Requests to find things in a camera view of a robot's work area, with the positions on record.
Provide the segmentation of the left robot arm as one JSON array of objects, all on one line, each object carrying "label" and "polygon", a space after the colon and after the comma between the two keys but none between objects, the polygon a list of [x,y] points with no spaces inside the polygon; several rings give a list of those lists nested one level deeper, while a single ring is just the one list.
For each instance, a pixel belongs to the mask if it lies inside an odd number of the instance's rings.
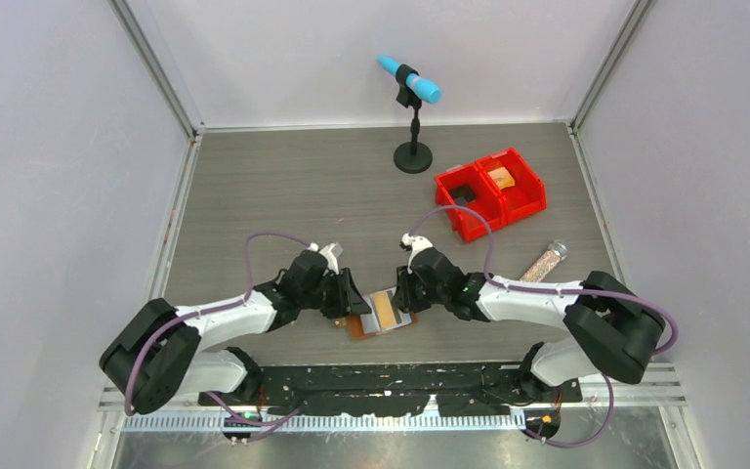
[{"label": "left robot arm", "polygon": [[261,370],[224,343],[280,329],[305,310],[330,320],[371,314],[350,269],[339,267],[336,247],[303,250],[278,278],[243,295],[197,306],[146,302],[99,359],[126,412],[149,414],[177,396],[204,392],[250,404],[259,396]]}]

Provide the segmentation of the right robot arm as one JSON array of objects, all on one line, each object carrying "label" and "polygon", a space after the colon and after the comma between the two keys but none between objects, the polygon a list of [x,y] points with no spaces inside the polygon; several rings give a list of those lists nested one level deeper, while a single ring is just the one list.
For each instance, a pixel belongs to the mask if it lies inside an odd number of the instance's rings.
[{"label": "right robot arm", "polygon": [[521,362],[520,391],[536,402],[567,381],[593,374],[640,383],[666,329],[658,311],[637,303],[605,272],[566,283],[487,277],[463,272],[433,247],[397,267],[393,304],[406,313],[439,305],[459,320],[520,321],[566,331],[561,341],[534,344]]}]

